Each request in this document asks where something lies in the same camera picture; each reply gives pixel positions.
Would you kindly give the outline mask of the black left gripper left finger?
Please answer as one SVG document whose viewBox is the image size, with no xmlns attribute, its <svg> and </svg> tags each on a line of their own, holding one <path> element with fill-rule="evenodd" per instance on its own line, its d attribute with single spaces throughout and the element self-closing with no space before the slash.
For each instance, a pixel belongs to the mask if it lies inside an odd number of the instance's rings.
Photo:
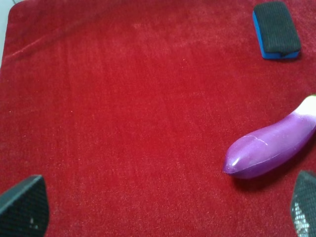
<svg viewBox="0 0 316 237">
<path fill-rule="evenodd" d="M 43 237 L 49 205 L 42 175 L 31 175 L 0 195 L 2 237 Z"/>
</svg>

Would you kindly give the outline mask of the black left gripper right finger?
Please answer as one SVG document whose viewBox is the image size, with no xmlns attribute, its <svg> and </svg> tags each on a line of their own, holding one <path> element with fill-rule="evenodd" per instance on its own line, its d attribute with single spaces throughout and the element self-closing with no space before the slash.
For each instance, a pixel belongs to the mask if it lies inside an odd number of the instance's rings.
<svg viewBox="0 0 316 237">
<path fill-rule="evenodd" d="M 291 219 L 297 236 L 316 235 L 316 174 L 300 171 L 290 205 Z"/>
</svg>

